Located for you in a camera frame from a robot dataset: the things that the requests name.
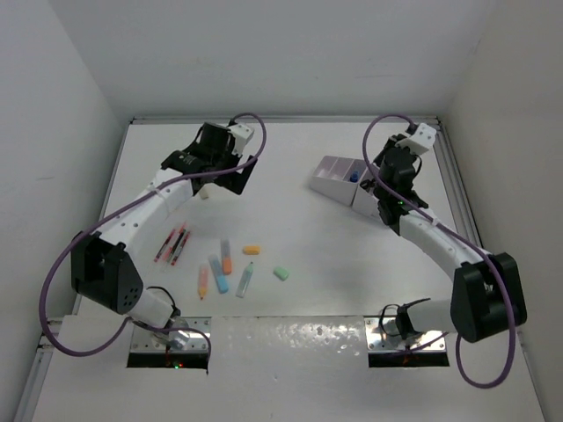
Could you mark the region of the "small black scissors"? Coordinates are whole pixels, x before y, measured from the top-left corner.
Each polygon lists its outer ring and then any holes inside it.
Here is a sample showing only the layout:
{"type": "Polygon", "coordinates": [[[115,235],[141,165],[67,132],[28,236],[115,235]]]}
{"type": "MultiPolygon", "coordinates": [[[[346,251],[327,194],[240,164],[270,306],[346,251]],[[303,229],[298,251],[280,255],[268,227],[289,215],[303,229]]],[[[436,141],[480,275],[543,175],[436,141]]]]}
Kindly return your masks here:
{"type": "Polygon", "coordinates": [[[375,187],[375,184],[376,181],[374,179],[366,179],[361,182],[360,188],[363,189],[366,193],[370,193],[375,187]]]}

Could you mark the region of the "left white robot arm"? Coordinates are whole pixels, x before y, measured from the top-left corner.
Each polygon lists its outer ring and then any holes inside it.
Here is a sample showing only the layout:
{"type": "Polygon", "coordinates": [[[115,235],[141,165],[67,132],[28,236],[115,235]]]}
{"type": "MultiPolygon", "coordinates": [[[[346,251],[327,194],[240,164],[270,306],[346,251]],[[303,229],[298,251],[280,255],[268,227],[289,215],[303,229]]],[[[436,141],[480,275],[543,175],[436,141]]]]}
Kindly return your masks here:
{"type": "Polygon", "coordinates": [[[97,304],[157,329],[176,315],[172,304],[144,286],[135,267],[143,241],[206,184],[241,194],[255,162],[236,168],[253,128],[234,120],[204,123],[195,140],[173,151],[137,197],[137,205],[80,240],[71,252],[71,286],[97,304]]]}

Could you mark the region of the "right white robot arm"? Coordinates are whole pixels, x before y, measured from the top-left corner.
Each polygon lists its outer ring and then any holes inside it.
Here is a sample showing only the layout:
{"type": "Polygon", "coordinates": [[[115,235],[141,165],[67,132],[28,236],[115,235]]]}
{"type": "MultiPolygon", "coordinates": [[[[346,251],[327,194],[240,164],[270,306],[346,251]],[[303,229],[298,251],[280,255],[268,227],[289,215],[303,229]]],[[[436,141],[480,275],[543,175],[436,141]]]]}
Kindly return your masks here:
{"type": "Polygon", "coordinates": [[[473,249],[432,223],[428,204],[413,189],[419,152],[405,135],[388,139],[374,160],[380,181],[375,187],[377,209],[383,223],[415,244],[450,277],[452,296],[444,304],[428,307],[419,299],[398,308],[395,326],[401,338],[424,331],[454,331],[476,343],[508,329],[508,314],[515,325],[526,323],[528,312],[517,263],[506,252],[493,255],[473,249]]]}

